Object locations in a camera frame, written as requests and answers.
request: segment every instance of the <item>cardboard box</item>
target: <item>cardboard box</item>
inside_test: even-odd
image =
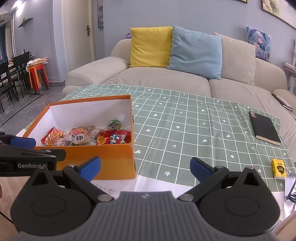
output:
[[[23,137],[36,140],[35,149],[60,149],[66,158],[57,163],[57,170],[68,164],[80,165],[93,156],[99,156],[101,171],[96,180],[121,180],[136,177],[133,153],[133,114],[131,96],[107,96],[61,101],[49,104],[36,118]],[[105,128],[112,119],[120,120],[126,130],[131,131],[131,143],[95,146],[48,147],[41,139],[52,128],[69,131],[80,126]]]
[[[282,160],[272,159],[271,167],[272,167],[272,173],[274,175],[274,179],[284,180],[287,177],[285,165]]]

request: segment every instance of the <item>beige sofa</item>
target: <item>beige sofa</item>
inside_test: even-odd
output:
[[[280,134],[296,160],[296,121],[271,93],[286,99],[296,113],[296,97],[287,90],[282,69],[256,58],[254,86],[229,79],[211,79],[156,67],[129,68],[131,40],[119,41],[111,57],[68,73],[63,94],[89,84],[125,84],[170,89],[249,105],[280,118]]]

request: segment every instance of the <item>door handle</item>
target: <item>door handle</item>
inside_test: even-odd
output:
[[[87,36],[89,36],[89,30],[90,30],[89,25],[86,26],[86,30],[87,30]]]

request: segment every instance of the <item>wall shelf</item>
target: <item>wall shelf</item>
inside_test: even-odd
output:
[[[20,26],[18,26],[17,28],[23,27],[25,26],[28,22],[30,22],[33,18],[27,18],[27,19],[23,19],[22,24]]]

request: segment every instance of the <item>anime character pillow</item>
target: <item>anime character pillow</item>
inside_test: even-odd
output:
[[[246,25],[247,42],[256,46],[256,57],[270,63],[271,36]]]

